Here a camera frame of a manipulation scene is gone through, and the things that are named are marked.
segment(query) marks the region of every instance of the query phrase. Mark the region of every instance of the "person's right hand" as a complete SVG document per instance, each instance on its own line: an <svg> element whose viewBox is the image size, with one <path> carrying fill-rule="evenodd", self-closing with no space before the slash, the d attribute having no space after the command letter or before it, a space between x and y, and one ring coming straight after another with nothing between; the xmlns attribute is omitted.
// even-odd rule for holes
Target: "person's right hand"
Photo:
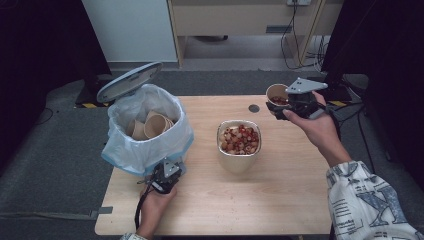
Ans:
<svg viewBox="0 0 424 240"><path fill-rule="evenodd" d="M325 105L325 100L322 95L316 92L312 93L319 103ZM318 118L310 120L301 118L290 110L283 110L283 113L290 122L297 125L305 132L309 141L318 148L330 167L351 160L349 154L339 140L336 127L330 115L322 113Z"/></svg>
<svg viewBox="0 0 424 240"><path fill-rule="evenodd" d="M312 93L315 95L317 101L325 106L324 97L319 93ZM306 133L309 141L318 148L324 147L327 142L338 140L333 119L326 113L321 114L314 120L301 118L290 110L284 110L283 113L290 122L300 127Z"/></svg>

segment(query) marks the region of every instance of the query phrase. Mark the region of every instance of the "plastic bag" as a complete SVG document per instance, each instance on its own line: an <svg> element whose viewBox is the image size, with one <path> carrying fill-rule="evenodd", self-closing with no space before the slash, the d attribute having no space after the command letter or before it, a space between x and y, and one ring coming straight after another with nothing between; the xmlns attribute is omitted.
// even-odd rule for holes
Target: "plastic bag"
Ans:
<svg viewBox="0 0 424 240"><path fill-rule="evenodd" d="M175 124L159 136L136 141L126 135L130 121L144 122L150 110L174 120ZM108 109L109 140L102 157L112 165L137 176L149 175L165 159L185 161L194 132L180 100L164 89L144 84L131 96L117 99Z"/></svg>

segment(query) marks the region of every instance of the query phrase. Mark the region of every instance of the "wooden table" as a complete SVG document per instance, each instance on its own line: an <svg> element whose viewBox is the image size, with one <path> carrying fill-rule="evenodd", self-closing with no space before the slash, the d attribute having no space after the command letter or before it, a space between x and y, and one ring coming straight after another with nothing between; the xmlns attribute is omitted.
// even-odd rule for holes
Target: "wooden table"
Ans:
<svg viewBox="0 0 424 240"><path fill-rule="evenodd" d="M187 173L177 184L157 235L305 235L328 234L328 169L325 159L302 130L277 121L265 95L182 96L195 140L185 161ZM248 107L256 104L260 111ZM241 175L218 163L216 132L225 120L258 124L262 149L253 167ZM134 232L139 177L113 170L95 231L99 235Z"/></svg>

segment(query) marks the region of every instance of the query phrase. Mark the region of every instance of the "white bowl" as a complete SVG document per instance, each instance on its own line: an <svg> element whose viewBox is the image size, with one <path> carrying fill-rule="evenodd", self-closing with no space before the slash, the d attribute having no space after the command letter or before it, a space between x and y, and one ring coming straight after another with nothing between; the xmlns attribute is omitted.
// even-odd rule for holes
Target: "white bowl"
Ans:
<svg viewBox="0 0 424 240"><path fill-rule="evenodd" d="M221 148L222 141L220 140L220 136L224 134L227 128L238 127L242 124L246 127L253 128L253 130L258 133L258 146L256 147L256 151L246 155L229 154ZM259 151L261 150L262 137L259 127L255 123L246 120L228 120L221 123L218 127L216 139L219 151L220 165L225 170L235 174L244 173L250 167L252 167L252 165L258 158Z"/></svg>

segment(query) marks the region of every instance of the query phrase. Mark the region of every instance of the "patterned sleeve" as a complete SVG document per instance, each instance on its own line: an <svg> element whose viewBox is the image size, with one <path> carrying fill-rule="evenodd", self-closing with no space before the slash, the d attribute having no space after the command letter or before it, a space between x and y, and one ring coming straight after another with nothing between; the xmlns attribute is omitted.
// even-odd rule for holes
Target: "patterned sleeve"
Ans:
<svg viewBox="0 0 424 240"><path fill-rule="evenodd" d="M327 172L328 205L337 239L419 239L408 224L396 191L363 162L339 164Z"/></svg>
<svg viewBox="0 0 424 240"><path fill-rule="evenodd" d="M147 240L144 237L138 236L135 233L125 233L120 240Z"/></svg>

